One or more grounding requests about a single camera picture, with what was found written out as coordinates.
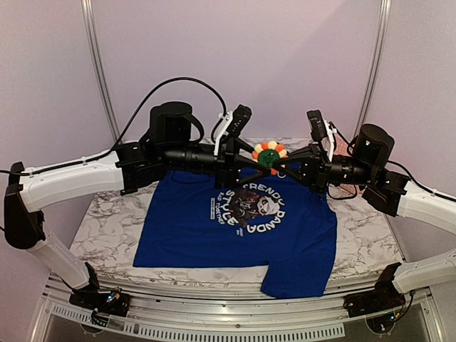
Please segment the orange yellow flower brooch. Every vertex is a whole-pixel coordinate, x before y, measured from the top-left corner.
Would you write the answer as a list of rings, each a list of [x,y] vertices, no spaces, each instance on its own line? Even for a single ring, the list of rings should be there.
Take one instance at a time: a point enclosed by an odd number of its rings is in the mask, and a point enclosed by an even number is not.
[[[252,158],[255,162],[269,167],[271,169],[271,175],[278,175],[278,171],[272,168],[273,163],[276,160],[287,158],[288,152],[284,145],[279,144],[275,140],[269,142],[262,142],[254,146],[252,152]]]

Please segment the blue printed t-shirt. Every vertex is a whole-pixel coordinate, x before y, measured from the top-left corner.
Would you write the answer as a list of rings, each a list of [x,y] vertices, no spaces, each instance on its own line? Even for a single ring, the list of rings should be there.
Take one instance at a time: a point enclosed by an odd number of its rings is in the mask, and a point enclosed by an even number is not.
[[[151,199],[134,266],[265,266],[261,291],[321,296],[336,258],[337,219],[325,195],[290,177],[217,189],[214,178],[172,171]]]

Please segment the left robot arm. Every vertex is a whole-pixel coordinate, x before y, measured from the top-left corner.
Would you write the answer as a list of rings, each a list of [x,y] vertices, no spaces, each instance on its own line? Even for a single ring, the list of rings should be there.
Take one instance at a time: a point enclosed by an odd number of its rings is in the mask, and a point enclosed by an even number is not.
[[[266,177],[271,170],[245,157],[253,147],[239,136],[251,114],[248,107],[240,105],[233,113],[223,115],[222,131],[214,144],[208,145],[190,137],[191,129],[201,125],[193,116],[192,106],[167,102],[151,109],[150,127],[137,142],[41,170],[25,168],[20,162],[13,164],[4,196],[6,242],[33,254],[90,309],[100,309],[106,295],[99,289],[95,271],[44,229],[43,209],[97,192],[128,195],[162,180],[170,170],[211,175],[216,187],[243,185],[240,172],[245,167],[253,169],[257,179]]]

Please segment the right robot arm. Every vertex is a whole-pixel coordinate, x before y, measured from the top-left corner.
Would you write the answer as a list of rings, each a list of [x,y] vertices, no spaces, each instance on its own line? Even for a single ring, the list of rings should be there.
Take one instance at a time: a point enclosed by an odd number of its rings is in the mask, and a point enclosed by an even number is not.
[[[348,143],[347,155],[335,154],[338,131],[332,122],[311,126],[313,142],[277,160],[273,167],[313,192],[329,185],[358,185],[374,209],[455,233],[455,198],[420,184],[408,170],[390,171],[394,139],[373,124],[362,126]]]

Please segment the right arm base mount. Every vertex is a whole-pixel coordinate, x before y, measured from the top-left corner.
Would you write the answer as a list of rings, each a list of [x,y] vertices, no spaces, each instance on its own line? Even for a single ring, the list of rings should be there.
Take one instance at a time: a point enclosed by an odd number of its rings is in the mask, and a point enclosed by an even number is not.
[[[405,296],[393,286],[375,287],[343,297],[343,307],[351,318],[392,309],[404,303]]]

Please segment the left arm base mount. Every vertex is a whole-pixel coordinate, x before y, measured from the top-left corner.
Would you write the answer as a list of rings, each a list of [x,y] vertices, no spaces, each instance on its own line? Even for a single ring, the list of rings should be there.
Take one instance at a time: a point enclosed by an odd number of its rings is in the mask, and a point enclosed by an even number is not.
[[[121,288],[96,289],[86,286],[72,291],[69,303],[98,313],[126,317],[130,309],[131,296]]]

